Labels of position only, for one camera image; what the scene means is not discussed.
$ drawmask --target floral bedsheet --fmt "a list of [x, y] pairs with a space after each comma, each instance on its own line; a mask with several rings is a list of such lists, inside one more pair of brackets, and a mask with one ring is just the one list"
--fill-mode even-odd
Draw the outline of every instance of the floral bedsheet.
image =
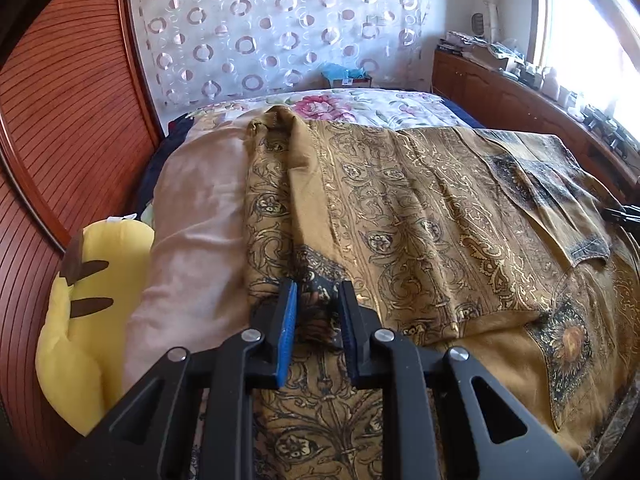
[[434, 94], [383, 89], [309, 90], [228, 101], [188, 116], [194, 127], [213, 129], [249, 110], [285, 105], [305, 119], [382, 126], [393, 130], [420, 126], [468, 126]]

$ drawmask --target silver screw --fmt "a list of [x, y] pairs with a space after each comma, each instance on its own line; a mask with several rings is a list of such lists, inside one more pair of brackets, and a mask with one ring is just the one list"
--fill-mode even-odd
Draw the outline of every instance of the silver screw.
[[465, 348], [462, 348], [462, 346], [454, 346], [449, 350], [449, 356], [454, 361], [466, 361], [469, 359], [469, 352], [467, 352]]
[[375, 331], [373, 337], [375, 337], [381, 343], [388, 343], [396, 338], [396, 334], [388, 328], [379, 328]]
[[171, 348], [166, 353], [166, 356], [169, 358], [169, 361], [173, 361], [174, 363], [178, 363], [180, 361], [184, 361], [187, 358], [187, 350], [186, 348], [182, 348], [181, 346], [177, 346], [175, 348]]
[[242, 340], [247, 341], [248, 343], [255, 343], [256, 341], [260, 341], [261, 337], [262, 334], [255, 328], [248, 328], [244, 332], [242, 332]]

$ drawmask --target bright window light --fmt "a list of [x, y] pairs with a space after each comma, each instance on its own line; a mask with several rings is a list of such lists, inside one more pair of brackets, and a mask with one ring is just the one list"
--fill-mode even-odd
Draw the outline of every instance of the bright window light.
[[617, 101], [614, 118], [640, 139], [640, 75], [589, 0], [553, 0], [546, 64], [596, 108]]

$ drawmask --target yellow plush toy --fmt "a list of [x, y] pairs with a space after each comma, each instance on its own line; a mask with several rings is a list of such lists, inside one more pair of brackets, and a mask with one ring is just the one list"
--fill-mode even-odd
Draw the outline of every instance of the yellow plush toy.
[[72, 239], [51, 286], [36, 373], [49, 403], [83, 435], [122, 396], [124, 330], [153, 239], [136, 220], [91, 224]]

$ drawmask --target garment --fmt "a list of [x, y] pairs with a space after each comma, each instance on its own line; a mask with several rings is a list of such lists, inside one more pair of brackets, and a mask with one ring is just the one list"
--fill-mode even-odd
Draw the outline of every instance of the garment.
[[303, 285], [286, 387], [255, 400], [264, 478], [380, 473], [379, 392], [355, 392], [335, 284], [420, 345], [461, 344], [582, 460], [638, 368], [638, 245], [557, 137], [303, 121], [250, 125], [253, 308]]

